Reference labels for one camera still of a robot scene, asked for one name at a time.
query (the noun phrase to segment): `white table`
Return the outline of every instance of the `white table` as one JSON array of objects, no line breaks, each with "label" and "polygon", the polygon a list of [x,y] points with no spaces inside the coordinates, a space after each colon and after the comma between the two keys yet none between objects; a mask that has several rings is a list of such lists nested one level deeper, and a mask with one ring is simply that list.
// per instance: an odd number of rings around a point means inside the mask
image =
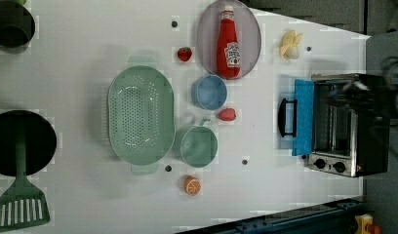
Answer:
[{"label": "white table", "polygon": [[[227,105],[239,117],[223,124],[216,112],[190,104],[191,84],[207,74],[197,54],[185,64],[175,57],[177,48],[195,46],[196,23],[211,2],[28,1],[37,32],[23,54],[0,51],[0,111],[37,110],[59,138],[52,163],[30,177],[44,190],[52,221],[28,233],[173,233],[362,195],[361,179],[313,172],[290,150],[277,149],[276,114],[279,94],[293,89],[290,77],[364,72],[368,37],[253,10],[261,55],[248,76],[227,82]],[[304,33],[300,59],[291,62],[278,56],[289,29]],[[114,154],[106,95],[137,55],[155,58],[171,81],[177,127],[215,120],[219,153],[210,166],[193,169],[171,152],[157,173],[135,176]],[[201,179],[198,196],[181,190],[185,175]],[[0,175],[0,195],[12,181]]]}]

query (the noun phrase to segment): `ketchup label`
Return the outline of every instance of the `ketchup label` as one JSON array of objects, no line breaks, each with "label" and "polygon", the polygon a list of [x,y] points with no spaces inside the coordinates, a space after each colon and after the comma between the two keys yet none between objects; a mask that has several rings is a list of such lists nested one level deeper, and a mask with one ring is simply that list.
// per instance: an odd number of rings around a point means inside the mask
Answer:
[{"label": "ketchup label", "polygon": [[228,67],[240,67],[241,54],[237,42],[231,42],[227,44],[224,49],[226,56],[226,64]]},{"label": "ketchup label", "polygon": [[222,12],[222,19],[228,19],[228,20],[232,20],[233,21],[233,12],[229,12],[229,11],[224,11]]}]

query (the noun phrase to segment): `blue bowl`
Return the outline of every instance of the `blue bowl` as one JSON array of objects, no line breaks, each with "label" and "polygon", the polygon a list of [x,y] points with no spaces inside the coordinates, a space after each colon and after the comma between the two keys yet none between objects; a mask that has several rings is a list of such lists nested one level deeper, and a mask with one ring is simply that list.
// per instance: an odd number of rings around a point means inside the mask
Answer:
[{"label": "blue bowl", "polygon": [[221,108],[227,97],[227,88],[223,80],[216,75],[209,75],[197,80],[192,86],[193,103],[203,109]]}]

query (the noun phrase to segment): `strawberry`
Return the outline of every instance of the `strawberry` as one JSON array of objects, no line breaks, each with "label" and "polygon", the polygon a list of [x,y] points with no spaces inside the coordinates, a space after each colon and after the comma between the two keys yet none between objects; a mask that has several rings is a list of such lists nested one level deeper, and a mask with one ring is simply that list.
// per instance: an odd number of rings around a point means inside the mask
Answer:
[{"label": "strawberry", "polygon": [[218,117],[223,121],[233,121],[236,119],[236,112],[233,108],[226,108],[218,114]]},{"label": "strawberry", "polygon": [[188,47],[183,47],[178,50],[178,57],[182,61],[188,61],[192,56],[192,50]]}]

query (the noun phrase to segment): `small red object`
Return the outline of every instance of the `small red object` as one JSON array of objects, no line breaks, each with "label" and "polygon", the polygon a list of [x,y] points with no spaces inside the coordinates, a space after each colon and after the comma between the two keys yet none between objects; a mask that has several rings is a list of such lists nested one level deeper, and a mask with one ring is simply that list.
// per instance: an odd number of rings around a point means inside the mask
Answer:
[{"label": "small red object", "polygon": [[368,231],[370,234],[381,234],[381,228],[373,224],[368,224],[366,226],[366,231]]},{"label": "small red object", "polygon": [[223,121],[233,121],[236,119],[236,112],[233,108],[226,108],[218,114],[218,117]]},{"label": "small red object", "polygon": [[218,75],[224,79],[238,78],[241,70],[241,53],[236,37],[233,7],[226,6],[222,12],[217,50]]},{"label": "small red object", "polygon": [[178,58],[182,61],[188,61],[192,57],[192,50],[188,47],[183,47],[178,50]]}]

